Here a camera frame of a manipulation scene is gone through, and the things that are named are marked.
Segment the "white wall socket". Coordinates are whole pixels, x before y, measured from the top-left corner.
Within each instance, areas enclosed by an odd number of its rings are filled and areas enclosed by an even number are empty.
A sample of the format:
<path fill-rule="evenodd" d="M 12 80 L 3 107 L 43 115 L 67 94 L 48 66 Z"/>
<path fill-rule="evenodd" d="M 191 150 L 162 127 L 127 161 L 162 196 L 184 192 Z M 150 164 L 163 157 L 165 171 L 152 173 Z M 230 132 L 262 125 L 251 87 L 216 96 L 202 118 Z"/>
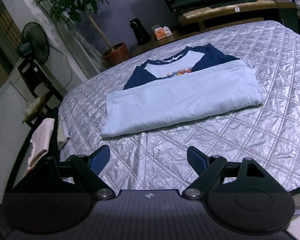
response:
<path fill-rule="evenodd" d="M 154 26 L 151 27 L 151 29 L 152 29 L 153 32 L 155 32 L 156 29 L 158 29 L 158 28 L 160 28 L 160 25 L 159 25 L 159 24 L 154 25 Z"/>

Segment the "grey curtain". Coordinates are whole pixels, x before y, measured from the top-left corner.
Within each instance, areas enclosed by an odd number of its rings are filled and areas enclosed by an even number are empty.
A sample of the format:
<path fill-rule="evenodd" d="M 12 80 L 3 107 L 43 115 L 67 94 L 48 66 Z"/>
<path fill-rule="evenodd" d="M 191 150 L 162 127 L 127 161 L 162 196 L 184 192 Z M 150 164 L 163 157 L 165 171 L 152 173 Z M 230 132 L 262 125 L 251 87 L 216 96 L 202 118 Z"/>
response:
<path fill-rule="evenodd" d="M 98 11 L 99 3 L 107 0 L 36 0 L 56 24 L 62 39 L 87 78 L 106 70 L 101 54 L 81 34 L 75 23 L 83 15 L 91 18 Z"/>

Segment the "black speaker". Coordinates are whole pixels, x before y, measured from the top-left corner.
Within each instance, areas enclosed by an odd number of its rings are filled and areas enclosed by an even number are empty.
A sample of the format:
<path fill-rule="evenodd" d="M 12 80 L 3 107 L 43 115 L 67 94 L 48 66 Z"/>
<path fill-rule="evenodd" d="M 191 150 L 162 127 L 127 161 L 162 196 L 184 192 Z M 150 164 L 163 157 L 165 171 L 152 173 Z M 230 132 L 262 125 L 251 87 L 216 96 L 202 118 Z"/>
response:
<path fill-rule="evenodd" d="M 144 26 L 138 18 L 134 18 L 130 21 L 130 27 L 132 28 L 135 34 L 138 46 L 144 45 L 151 40 L 151 36 L 146 31 L 146 29 L 144 28 Z"/>

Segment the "dark wooden chair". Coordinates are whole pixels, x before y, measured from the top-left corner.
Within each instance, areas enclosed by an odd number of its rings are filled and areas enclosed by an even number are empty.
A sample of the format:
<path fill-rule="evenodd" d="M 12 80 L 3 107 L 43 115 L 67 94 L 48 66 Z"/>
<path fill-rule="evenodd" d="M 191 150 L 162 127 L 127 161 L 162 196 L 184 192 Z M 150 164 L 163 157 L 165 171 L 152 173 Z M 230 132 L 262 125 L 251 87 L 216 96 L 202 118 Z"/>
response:
<path fill-rule="evenodd" d="M 33 128 L 33 121 L 44 114 L 43 110 L 50 111 L 49 100 L 55 97 L 59 102 L 62 102 L 63 96 L 53 86 L 47 74 L 34 59 L 23 59 L 17 70 L 29 92 L 37 101 L 22 121 L 22 124 L 26 123 L 30 128 Z"/>

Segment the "white cloth at bed edge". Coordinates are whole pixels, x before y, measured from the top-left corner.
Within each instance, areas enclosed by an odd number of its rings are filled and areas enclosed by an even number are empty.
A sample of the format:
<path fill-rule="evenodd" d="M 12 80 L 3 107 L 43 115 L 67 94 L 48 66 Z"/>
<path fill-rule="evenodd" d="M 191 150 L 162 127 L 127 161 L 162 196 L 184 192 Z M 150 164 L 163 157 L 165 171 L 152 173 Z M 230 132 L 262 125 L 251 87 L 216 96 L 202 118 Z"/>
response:
<path fill-rule="evenodd" d="M 48 153 L 55 120 L 44 119 L 31 136 L 31 154 L 28 158 L 28 170 L 32 169 L 38 161 Z"/>

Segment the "blue raglan graphic shirt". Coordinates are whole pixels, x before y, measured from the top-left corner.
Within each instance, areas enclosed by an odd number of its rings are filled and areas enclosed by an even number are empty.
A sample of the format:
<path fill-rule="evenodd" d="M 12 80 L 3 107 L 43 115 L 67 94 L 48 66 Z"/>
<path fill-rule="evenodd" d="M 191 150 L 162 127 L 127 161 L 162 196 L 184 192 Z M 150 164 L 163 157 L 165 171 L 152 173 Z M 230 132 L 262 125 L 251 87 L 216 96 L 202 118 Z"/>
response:
<path fill-rule="evenodd" d="M 121 90 L 106 96 L 104 138 L 195 121 L 258 106 L 265 99 L 246 60 L 211 44 L 186 47 L 135 67 Z"/>

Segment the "black standing fan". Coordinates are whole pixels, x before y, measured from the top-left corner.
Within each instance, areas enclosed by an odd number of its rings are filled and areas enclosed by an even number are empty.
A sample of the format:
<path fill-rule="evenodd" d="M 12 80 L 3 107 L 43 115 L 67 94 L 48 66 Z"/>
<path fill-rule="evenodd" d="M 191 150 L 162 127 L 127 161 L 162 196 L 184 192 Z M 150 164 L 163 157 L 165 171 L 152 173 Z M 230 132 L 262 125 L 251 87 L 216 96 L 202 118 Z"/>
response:
<path fill-rule="evenodd" d="M 29 22 L 25 25 L 16 52 L 22 59 L 17 69 L 34 97 L 37 97 L 35 89 L 41 83 L 54 93 L 65 90 L 57 90 L 42 69 L 50 55 L 50 43 L 46 31 L 39 23 Z"/>

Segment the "wooden TV stand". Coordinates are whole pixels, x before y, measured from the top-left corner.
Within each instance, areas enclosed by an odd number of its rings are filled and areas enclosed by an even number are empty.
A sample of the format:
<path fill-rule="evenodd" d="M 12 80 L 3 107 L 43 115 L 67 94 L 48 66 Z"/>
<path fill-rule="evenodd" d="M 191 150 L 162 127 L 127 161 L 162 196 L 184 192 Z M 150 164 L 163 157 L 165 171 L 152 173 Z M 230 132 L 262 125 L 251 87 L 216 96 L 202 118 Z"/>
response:
<path fill-rule="evenodd" d="M 273 20 L 300 35 L 300 9 L 288 0 L 257 0 L 256 2 L 225 5 L 217 8 L 205 7 L 179 15 L 172 35 L 134 46 L 132 56 L 138 56 L 154 48 L 233 25 Z"/>

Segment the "orange tissue box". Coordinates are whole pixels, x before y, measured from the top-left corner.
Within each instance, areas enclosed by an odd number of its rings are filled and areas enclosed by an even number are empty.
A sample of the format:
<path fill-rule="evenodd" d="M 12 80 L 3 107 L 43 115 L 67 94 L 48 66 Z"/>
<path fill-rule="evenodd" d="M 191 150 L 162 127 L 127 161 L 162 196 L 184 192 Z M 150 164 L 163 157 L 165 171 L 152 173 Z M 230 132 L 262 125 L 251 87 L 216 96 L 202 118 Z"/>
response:
<path fill-rule="evenodd" d="M 154 33 L 155 33 L 157 40 L 162 40 L 163 38 L 166 38 L 166 37 L 169 37 L 172 35 L 172 33 L 168 27 L 155 28 Z"/>

